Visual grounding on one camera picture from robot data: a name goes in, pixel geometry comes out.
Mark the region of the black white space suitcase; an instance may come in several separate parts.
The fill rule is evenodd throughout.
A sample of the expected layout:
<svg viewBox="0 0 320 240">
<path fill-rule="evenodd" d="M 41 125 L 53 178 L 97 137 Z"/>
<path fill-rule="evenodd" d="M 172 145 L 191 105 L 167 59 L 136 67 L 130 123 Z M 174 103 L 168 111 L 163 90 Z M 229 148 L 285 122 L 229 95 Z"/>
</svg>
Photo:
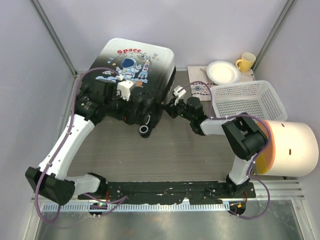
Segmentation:
<svg viewBox="0 0 320 240">
<path fill-rule="evenodd" d="M 162 104 L 170 93 L 176 66 L 174 52 L 163 46 L 124 38 L 109 40 L 81 81 L 81 87 L 95 82 L 135 82 L 130 100 L 134 101 L 135 120 L 119 120 L 138 125 L 139 134 L 148 138 L 163 113 Z"/>
</svg>

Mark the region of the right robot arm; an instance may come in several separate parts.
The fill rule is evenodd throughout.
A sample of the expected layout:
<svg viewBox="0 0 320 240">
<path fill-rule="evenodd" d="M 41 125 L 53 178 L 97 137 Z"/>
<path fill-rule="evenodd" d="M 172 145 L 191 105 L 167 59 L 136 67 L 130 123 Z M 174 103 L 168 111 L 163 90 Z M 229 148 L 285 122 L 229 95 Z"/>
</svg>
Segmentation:
<svg viewBox="0 0 320 240">
<path fill-rule="evenodd" d="M 208 117 L 197 97 L 190 97 L 187 102 L 174 97 L 162 107 L 173 119 L 180 116 L 188 120 L 197 135 L 226 137 L 235 157 L 232 169 L 226 176 L 225 192 L 233 198 L 242 194 L 248 186 L 257 157 L 272 139 L 267 123 L 247 113 L 222 118 Z"/>
</svg>

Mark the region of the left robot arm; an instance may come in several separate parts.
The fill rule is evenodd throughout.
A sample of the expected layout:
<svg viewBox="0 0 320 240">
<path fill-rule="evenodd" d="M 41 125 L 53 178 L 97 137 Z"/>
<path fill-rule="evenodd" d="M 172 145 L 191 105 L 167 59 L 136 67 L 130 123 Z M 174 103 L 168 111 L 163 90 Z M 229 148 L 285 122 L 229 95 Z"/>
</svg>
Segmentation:
<svg viewBox="0 0 320 240">
<path fill-rule="evenodd" d="M 117 100 L 124 103 L 129 101 L 134 87 L 131 80 L 96 81 L 94 87 L 76 87 L 65 129 L 38 167 L 29 167 L 25 172 L 34 190 L 36 203 L 39 197 L 44 197 L 63 206 L 73 196 L 90 194 L 100 200 L 106 195 L 105 177 L 96 173 L 68 177 L 67 173 L 88 134 L 103 120 Z"/>
</svg>

